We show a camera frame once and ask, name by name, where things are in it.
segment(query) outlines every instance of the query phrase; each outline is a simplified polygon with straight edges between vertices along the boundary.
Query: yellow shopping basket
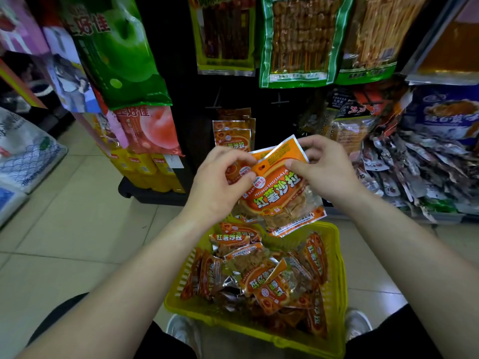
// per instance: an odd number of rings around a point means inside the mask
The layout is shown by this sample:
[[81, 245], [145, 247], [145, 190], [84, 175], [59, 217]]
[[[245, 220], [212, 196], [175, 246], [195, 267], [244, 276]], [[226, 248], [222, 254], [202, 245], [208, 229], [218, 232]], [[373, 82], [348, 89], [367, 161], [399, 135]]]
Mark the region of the yellow shopping basket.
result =
[[[240, 223], [240, 221], [232, 217], [229, 217], [228, 221]], [[300, 330], [291, 330], [284, 336], [276, 333], [273, 334], [260, 324], [248, 320], [241, 313], [231, 313], [203, 298], [193, 297], [185, 301], [180, 300], [180, 293], [190, 271], [187, 267], [187, 261], [183, 264], [166, 296], [165, 308], [173, 313], [204, 321], [209, 325], [221, 325], [230, 330], [270, 341], [278, 348], [293, 348], [323, 358], [342, 358], [346, 351], [344, 314], [348, 300], [338, 228], [331, 223], [315, 222], [295, 230], [284, 238], [276, 238], [267, 235], [259, 225], [255, 225], [255, 227], [263, 232], [262, 242], [266, 247], [284, 251], [295, 250], [313, 232], [320, 234], [328, 258], [329, 281], [321, 287], [328, 325], [327, 340]], [[219, 232], [219, 226], [216, 225], [211, 228], [201, 238], [198, 247], [211, 252], [209, 235]]]

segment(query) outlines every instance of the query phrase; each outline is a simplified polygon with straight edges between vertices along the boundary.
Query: person's left hand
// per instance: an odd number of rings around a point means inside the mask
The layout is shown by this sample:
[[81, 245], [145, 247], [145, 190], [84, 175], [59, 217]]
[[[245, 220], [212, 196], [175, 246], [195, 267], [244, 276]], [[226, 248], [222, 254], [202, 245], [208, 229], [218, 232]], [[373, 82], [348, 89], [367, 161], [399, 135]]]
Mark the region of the person's left hand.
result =
[[251, 165], [256, 163], [256, 159], [245, 151], [225, 146], [216, 146], [211, 150], [196, 172], [182, 214], [204, 225], [205, 229], [227, 217], [256, 177], [254, 172], [249, 172], [235, 184], [229, 185], [225, 171], [237, 160]]

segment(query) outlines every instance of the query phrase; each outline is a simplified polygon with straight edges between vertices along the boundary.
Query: white sneaker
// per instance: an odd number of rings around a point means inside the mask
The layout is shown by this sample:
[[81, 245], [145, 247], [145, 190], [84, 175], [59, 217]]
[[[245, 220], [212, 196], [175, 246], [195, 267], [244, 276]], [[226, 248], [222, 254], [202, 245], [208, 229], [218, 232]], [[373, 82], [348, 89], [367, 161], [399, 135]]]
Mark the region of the white sneaker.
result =
[[187, 344], [201, 359], [200, 332], [193, 320], [188, 317], [173, 315], [166, 326], [166, 333]]
[[348, 307], [344, 317], [346, 342], [373, 330], [367, 316], [362, 311]]

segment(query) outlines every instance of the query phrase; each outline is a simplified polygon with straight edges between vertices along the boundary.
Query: tile floor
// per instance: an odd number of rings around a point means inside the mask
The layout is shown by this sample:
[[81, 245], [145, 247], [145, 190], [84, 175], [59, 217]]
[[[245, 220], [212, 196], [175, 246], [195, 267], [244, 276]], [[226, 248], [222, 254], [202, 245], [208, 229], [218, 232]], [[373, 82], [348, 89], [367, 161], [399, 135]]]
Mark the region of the tile floor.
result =
[[[68, 155], [0, 231], [0, 359], [12, 358], [54, 307], [92, 289], [180, 211], [121, 197], [121, 175], [81, 126], [72, 125], [59, 141]], [[349, 304], [378, 326], [406, 300], [353, 224], [333, 223], [340, 230]], [[476, 226], [429, 229], [479, 266]], [[169, 317], [161, 307], [155, 320], [165, 329]]]

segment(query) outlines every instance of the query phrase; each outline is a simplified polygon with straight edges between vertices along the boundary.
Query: green-bordered package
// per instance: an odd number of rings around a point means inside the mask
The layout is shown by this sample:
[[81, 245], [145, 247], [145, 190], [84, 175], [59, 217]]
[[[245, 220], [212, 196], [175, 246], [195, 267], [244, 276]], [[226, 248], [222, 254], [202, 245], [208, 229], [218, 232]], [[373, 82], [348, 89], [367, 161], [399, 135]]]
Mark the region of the green-bordered package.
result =
[[60, 2], [82, 64], [108, 108], [171, 105], [135, 0]]
[[189, 0], [199, 74], [254, 76], [256, 0]]
[[402, 42], [426, 0], [355, 0], [336, 84], [391, 77]]
[[260, 87], [321, 87], [334, 82], [352, 2], [262, 0]]

